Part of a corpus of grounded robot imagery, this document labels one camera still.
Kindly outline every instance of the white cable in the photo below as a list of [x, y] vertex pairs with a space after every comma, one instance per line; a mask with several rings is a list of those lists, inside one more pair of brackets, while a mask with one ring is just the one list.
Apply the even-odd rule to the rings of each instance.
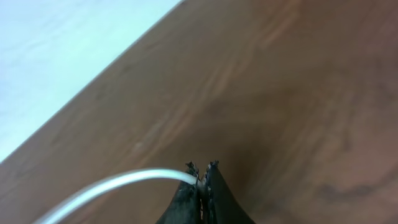
[[83, 206], [85, 203], [93, 200], [101, 194], [110, 190], [116, 189], [126, 184], [131, 184], [141, 180], [154, 179], [154, 178], [166, 178], [181, 180], [188, 184], [198, 184], [201, 187], [201, 182], [197, 181], [197, 178], [178, 171], [171, 169], [144, 169], [144, 170], [132, 170], [121, 174], [108, 177], [91, 184], [84, 189], [81, 189], [77, 193], [73, 194], [51, 211], [47, 212], [40, 219], [36, 220], [34, 224], [55, 224], [63, 220], [66, 216], [71, 214], [76, 209]]

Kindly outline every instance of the wooden table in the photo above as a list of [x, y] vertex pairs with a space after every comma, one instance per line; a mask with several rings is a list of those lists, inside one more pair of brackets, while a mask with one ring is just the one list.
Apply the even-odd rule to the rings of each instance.
[[[118, 172], [218, 159], [257, 223], [398, 223], [397, 4], [181, 3], [0, 165], [0, 222]], [[177, 184], [66, 222], [154, 223]]]

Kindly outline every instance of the black object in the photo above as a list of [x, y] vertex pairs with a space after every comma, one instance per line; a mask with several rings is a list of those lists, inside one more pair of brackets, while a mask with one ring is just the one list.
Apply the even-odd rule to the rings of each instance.
[[[198, 177], [195, 165], [190, 162], [187, 166], [186, 172]], [[181, 182], [156, 224], [254, 224], [226, 185], [218, 161], [209, 164], [202, 183], [204, 189]]]

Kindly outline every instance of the white wall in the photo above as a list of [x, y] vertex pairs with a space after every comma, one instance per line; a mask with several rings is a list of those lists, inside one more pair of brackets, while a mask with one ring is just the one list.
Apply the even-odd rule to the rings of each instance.
[[180, 0], [0, 0], [0, 162]]

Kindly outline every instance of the table surface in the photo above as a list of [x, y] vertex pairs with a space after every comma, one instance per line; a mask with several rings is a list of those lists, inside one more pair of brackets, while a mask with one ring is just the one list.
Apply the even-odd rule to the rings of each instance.
[[[256, 223], [398, 222], [396, 1], [188, 0], [0, 166], [2, 223], [142, 167], [220, 170]], [[154, 223], [150, 180], [67, 223]]]

